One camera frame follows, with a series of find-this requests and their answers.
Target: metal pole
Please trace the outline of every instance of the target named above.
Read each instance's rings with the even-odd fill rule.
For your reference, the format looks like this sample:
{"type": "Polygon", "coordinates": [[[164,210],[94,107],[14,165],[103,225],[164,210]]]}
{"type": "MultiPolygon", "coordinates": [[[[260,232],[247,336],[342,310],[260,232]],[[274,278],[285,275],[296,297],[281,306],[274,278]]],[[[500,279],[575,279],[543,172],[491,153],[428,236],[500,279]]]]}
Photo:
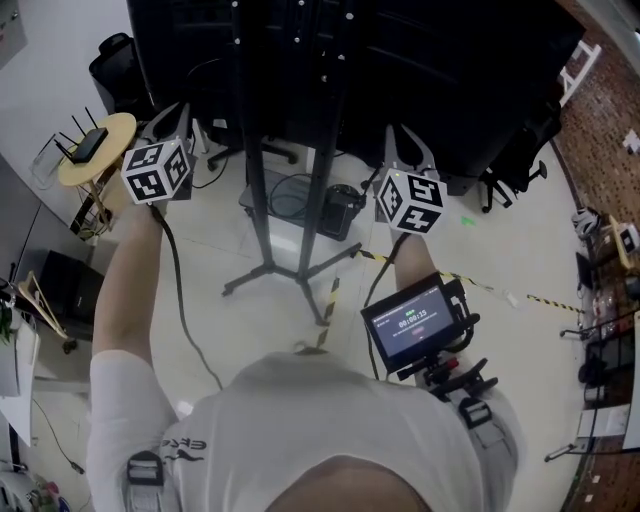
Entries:
{"type": "Polygon", "coordinates": [[[298,279],[307,279],[309,277],[313,243],[322,214],[333,156],[336,152],[336,143],[342,121],[342,108],[349,84],[349,69],[353,68],[353,65],[348,63],[350,63],[350,59],[355,60],[355,49],[357,47],[357,20],[361,17],[356,12],[357,3],[358,0],[346,0],[343,4],[340,22],[336,29],[334,47],[330,52],[327,52],[328,58],[332,59],[329,65],[330,71],[321,79],[326,100],[322,109],[323,118],[318,122],[327,130],[327,133],[323,138],[322,144],[317,148],[316,157],[313,161],[311,188],[304,221],[302,248],[300,250],[298,279]]]}
{"type": "Polygon", "coordinates": [[[236,78],[238,83],[238,111],[242,126],[244,150],[247,155],[247,177],[251,185],[254,206],[254,225],[260,244],[262,259],[267,268],[273,266],[273,253],[269,237],[269,214],[267,211],[267,192],[262,159],[262,133],[257,118],[259,108],[253,93],[252,62],[255,48],[252,48],[252,30],[246,29],[251,19],[252,0],[233,0],[231,3],[231,22],[233,30],[236,78]]]}

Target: white t-shirt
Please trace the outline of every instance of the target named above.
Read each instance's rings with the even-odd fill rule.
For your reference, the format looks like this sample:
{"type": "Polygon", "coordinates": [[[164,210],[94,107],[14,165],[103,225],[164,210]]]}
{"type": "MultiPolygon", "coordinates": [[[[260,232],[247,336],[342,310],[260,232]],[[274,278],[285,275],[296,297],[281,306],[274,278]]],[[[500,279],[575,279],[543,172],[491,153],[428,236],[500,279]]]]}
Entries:
{"type": "Polygon", "coordinates": [[[434,512],[497,512],[518,461],[513,417],[503,423],[510,460],[487,467],[450,407],[422,389],[373,381],[329,354],[267,356],[180,422],[149,364],[127,352],[93,359],[91,392],[87,477],[98,512],[124,510],[126,463],[143,450],[159,449],[184,512],[264,512],[305,472],[339,455],[390,469],[434,512]]]}

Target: strap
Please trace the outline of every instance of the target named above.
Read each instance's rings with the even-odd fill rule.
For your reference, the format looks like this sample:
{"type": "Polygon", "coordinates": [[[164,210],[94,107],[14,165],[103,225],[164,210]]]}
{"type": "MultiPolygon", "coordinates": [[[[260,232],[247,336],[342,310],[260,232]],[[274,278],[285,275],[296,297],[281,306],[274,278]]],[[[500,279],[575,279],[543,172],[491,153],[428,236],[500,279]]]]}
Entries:
{"type": "Polygon", "coordinates": [[[477,398],[469,396],[464,389],[457,389],[447,395],[462,421],[469,429],[469,435],[476,449],[487,450],[495,447],[499,450],[507,450],[505,437],[493,422],[493,415],[489,406],[477,398]]]}
{"type": "Polygon", "coordinates": [[[180,512],[171,478],[164,478],[162,459],[150,451],[136,453],[127,462],[127,512],[180,512]]]}

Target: wooden round table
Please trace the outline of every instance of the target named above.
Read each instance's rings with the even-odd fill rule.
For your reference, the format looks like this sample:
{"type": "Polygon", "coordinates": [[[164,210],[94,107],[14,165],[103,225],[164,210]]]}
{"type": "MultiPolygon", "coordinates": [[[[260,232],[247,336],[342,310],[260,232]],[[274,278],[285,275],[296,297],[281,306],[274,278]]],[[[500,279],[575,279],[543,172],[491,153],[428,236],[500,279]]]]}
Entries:
{"type": "Polygon", "coordinates": [[[120,160],[122,154],[127,150],[136,134],[136,118],[131,114],[112,114],[98,121],[97,125],[99,128],[106,128],[109,134],[102,141],[91,160],[84,164],[74,164],[69,159],[63,158],[58,166],[58,180],[67,187],[79,187],[85,183],[88,184],[102,222],[111,230],[104,205],[100,201],[100,196],[93,180],[120,160]]]}

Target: buckle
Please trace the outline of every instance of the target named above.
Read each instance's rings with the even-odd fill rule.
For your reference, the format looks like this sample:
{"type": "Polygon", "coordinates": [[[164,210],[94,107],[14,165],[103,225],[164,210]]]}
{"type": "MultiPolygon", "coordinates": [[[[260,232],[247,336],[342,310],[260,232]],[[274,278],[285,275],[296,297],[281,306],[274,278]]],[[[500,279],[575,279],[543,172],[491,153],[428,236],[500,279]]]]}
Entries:
{"type": "Polygon", "coordinates": [[[484,425],[493,417],[491,409],[486,403],[472,397],[464,398],[458,406],[458,411],[469,430],[484,425]]]}
{"type": "Polygon", "coordinates": [[[130,485],[163,487],[162,460],[153,452],[136,453],[127,462],[127,480],[130,485]]]}

